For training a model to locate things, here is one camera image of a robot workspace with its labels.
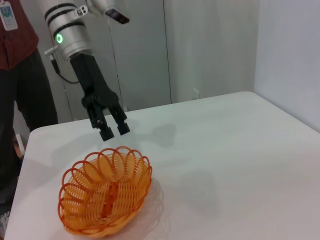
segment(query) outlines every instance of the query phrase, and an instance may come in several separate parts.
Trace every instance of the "white table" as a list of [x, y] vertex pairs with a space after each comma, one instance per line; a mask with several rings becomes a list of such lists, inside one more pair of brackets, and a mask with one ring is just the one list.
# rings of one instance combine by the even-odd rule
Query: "white table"
[[63, 173], [125, 145], [149, 157], [143, 210], [112, 240], [319, 240], [320, 134], [250, 92], [128, 112], [103, 142], [89, 120], [31, 133], [5, 240], [80, 240], [57, 214]]

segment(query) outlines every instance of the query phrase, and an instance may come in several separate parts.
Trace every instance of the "person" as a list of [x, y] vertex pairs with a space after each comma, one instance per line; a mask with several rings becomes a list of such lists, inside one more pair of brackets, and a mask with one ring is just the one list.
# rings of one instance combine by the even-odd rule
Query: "person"
[[0, 235], [4, 237], [19, 167], [12, 143], [15, 101], [30, 131], [58, 123], [49, 80], [38, 51], [39, 38], [20, 0], [10, 2], [18, 29], [0, 21]]

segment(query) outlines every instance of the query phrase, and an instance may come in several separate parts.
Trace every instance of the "orange basket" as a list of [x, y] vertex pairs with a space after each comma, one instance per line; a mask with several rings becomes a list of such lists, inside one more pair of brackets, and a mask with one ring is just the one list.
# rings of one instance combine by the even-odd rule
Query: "orange basket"
[[117, 233], [142, 208], [151, 175], [149, 159], [137, 150], [120, 146], [88, 154], [62, 177], [58, 215], [64, 228], [92, 238]]

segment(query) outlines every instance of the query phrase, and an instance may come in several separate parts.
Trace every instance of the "camera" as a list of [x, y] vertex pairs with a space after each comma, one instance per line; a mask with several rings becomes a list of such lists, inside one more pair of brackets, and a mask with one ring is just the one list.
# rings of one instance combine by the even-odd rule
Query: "camera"
[[86, 3], [92, 12], [97, 10], [100, 14], [107, 15], [120, 24], [130, 22], [124, 0], [86, 0]]

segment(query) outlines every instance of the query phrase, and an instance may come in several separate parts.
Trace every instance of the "white wall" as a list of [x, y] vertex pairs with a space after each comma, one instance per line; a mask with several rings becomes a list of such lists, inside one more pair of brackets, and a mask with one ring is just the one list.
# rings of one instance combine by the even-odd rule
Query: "white wall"
[[172, 102], [253, 91], [259, 0], [164, 0]]
[[255, 92], [320, 132], [320, 1], [261, 0]]
[[130, 23], [110, 20], [123, 103], [129, 111], [171, 103], [163, 0], [126, 0]]

